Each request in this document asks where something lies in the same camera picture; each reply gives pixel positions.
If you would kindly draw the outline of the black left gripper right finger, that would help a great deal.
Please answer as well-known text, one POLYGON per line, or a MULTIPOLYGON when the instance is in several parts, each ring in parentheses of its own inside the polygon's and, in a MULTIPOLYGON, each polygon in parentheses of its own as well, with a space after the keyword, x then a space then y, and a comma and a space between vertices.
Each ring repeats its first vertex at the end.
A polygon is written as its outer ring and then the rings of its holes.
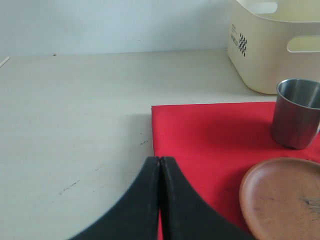
POLYGON ((173 157, 160 159, 160 219, 164 240, 253 240, 212 209, 173 157))

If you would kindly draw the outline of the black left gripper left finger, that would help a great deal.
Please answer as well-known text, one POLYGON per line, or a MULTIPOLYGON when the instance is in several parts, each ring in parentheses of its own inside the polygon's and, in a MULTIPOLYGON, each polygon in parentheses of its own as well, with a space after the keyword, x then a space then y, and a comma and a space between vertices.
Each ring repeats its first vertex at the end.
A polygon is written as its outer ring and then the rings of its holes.
POLYGON ((156 240, 159 224, 160 159, 147 157, 125 194, 72 240, 156 240))

